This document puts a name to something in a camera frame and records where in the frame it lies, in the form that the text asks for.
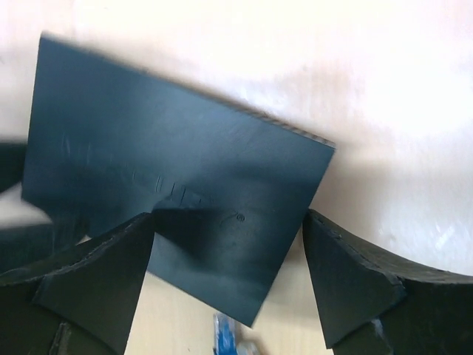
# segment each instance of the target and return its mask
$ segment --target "white surface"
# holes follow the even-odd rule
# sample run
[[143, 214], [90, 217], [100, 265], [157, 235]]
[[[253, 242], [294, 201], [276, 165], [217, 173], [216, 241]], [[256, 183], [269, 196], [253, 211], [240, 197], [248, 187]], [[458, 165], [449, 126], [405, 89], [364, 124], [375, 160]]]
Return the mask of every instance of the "white surface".
[[[315, 209], [473, 274], [472, 1], [0, 0], [1, 136], [27, 135], [42, 30], [335, 141]], [[209, 354], [211, 314], [148, 275], [127, 354]], [[268, 355], [328, 354], [297, 241], [254, 334]]]

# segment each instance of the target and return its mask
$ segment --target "tabletop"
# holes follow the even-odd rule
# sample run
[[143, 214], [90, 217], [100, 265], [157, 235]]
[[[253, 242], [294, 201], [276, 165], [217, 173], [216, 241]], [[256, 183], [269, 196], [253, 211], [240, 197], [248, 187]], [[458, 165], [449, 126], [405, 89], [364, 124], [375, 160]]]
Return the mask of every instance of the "tabletop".
[[[473, 2], [0, 0], [2, 139], [27, 137], [43, 31], [335, 142], [314, 209], [473, 275]], [[0, 222], [44, 219], [19, 192]], [[303, 254], [297, 236], [245, 329], [265, 355], [331, 354]], [[126, 354], [210, 354], [213, 313], [147, 274]]]

